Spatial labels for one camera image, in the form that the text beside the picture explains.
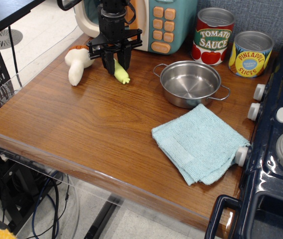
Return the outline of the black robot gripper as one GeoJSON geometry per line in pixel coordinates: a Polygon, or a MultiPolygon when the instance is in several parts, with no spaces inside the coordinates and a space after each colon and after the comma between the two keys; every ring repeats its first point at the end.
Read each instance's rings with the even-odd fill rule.
{"type": "Polygon", "coordinates": [[[98,8],[99,35],[87,43],[91,59],[101,57],[104,68],[110,75],[115,73],[114,53],[119,64],[129,69],[132,49],[142,46],[141,29],[125,27],[126,9],[120,7],[111,13],[103,7],[98,8]]]}

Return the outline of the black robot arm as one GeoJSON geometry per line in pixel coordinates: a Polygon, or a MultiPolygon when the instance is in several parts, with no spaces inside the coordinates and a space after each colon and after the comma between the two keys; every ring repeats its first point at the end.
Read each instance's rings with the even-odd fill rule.
{"type": "Polygon", "coordinates": [[[130,66],[132,49],[142,46],[141,29],[126,29],[126,7],[135,8],[129,0],[102,0],[98,5],[99,35],[87,43],[91,59],[102,58],[104,68],[115,74],[114,54],[119,64],[127,70],[130,66]]]}

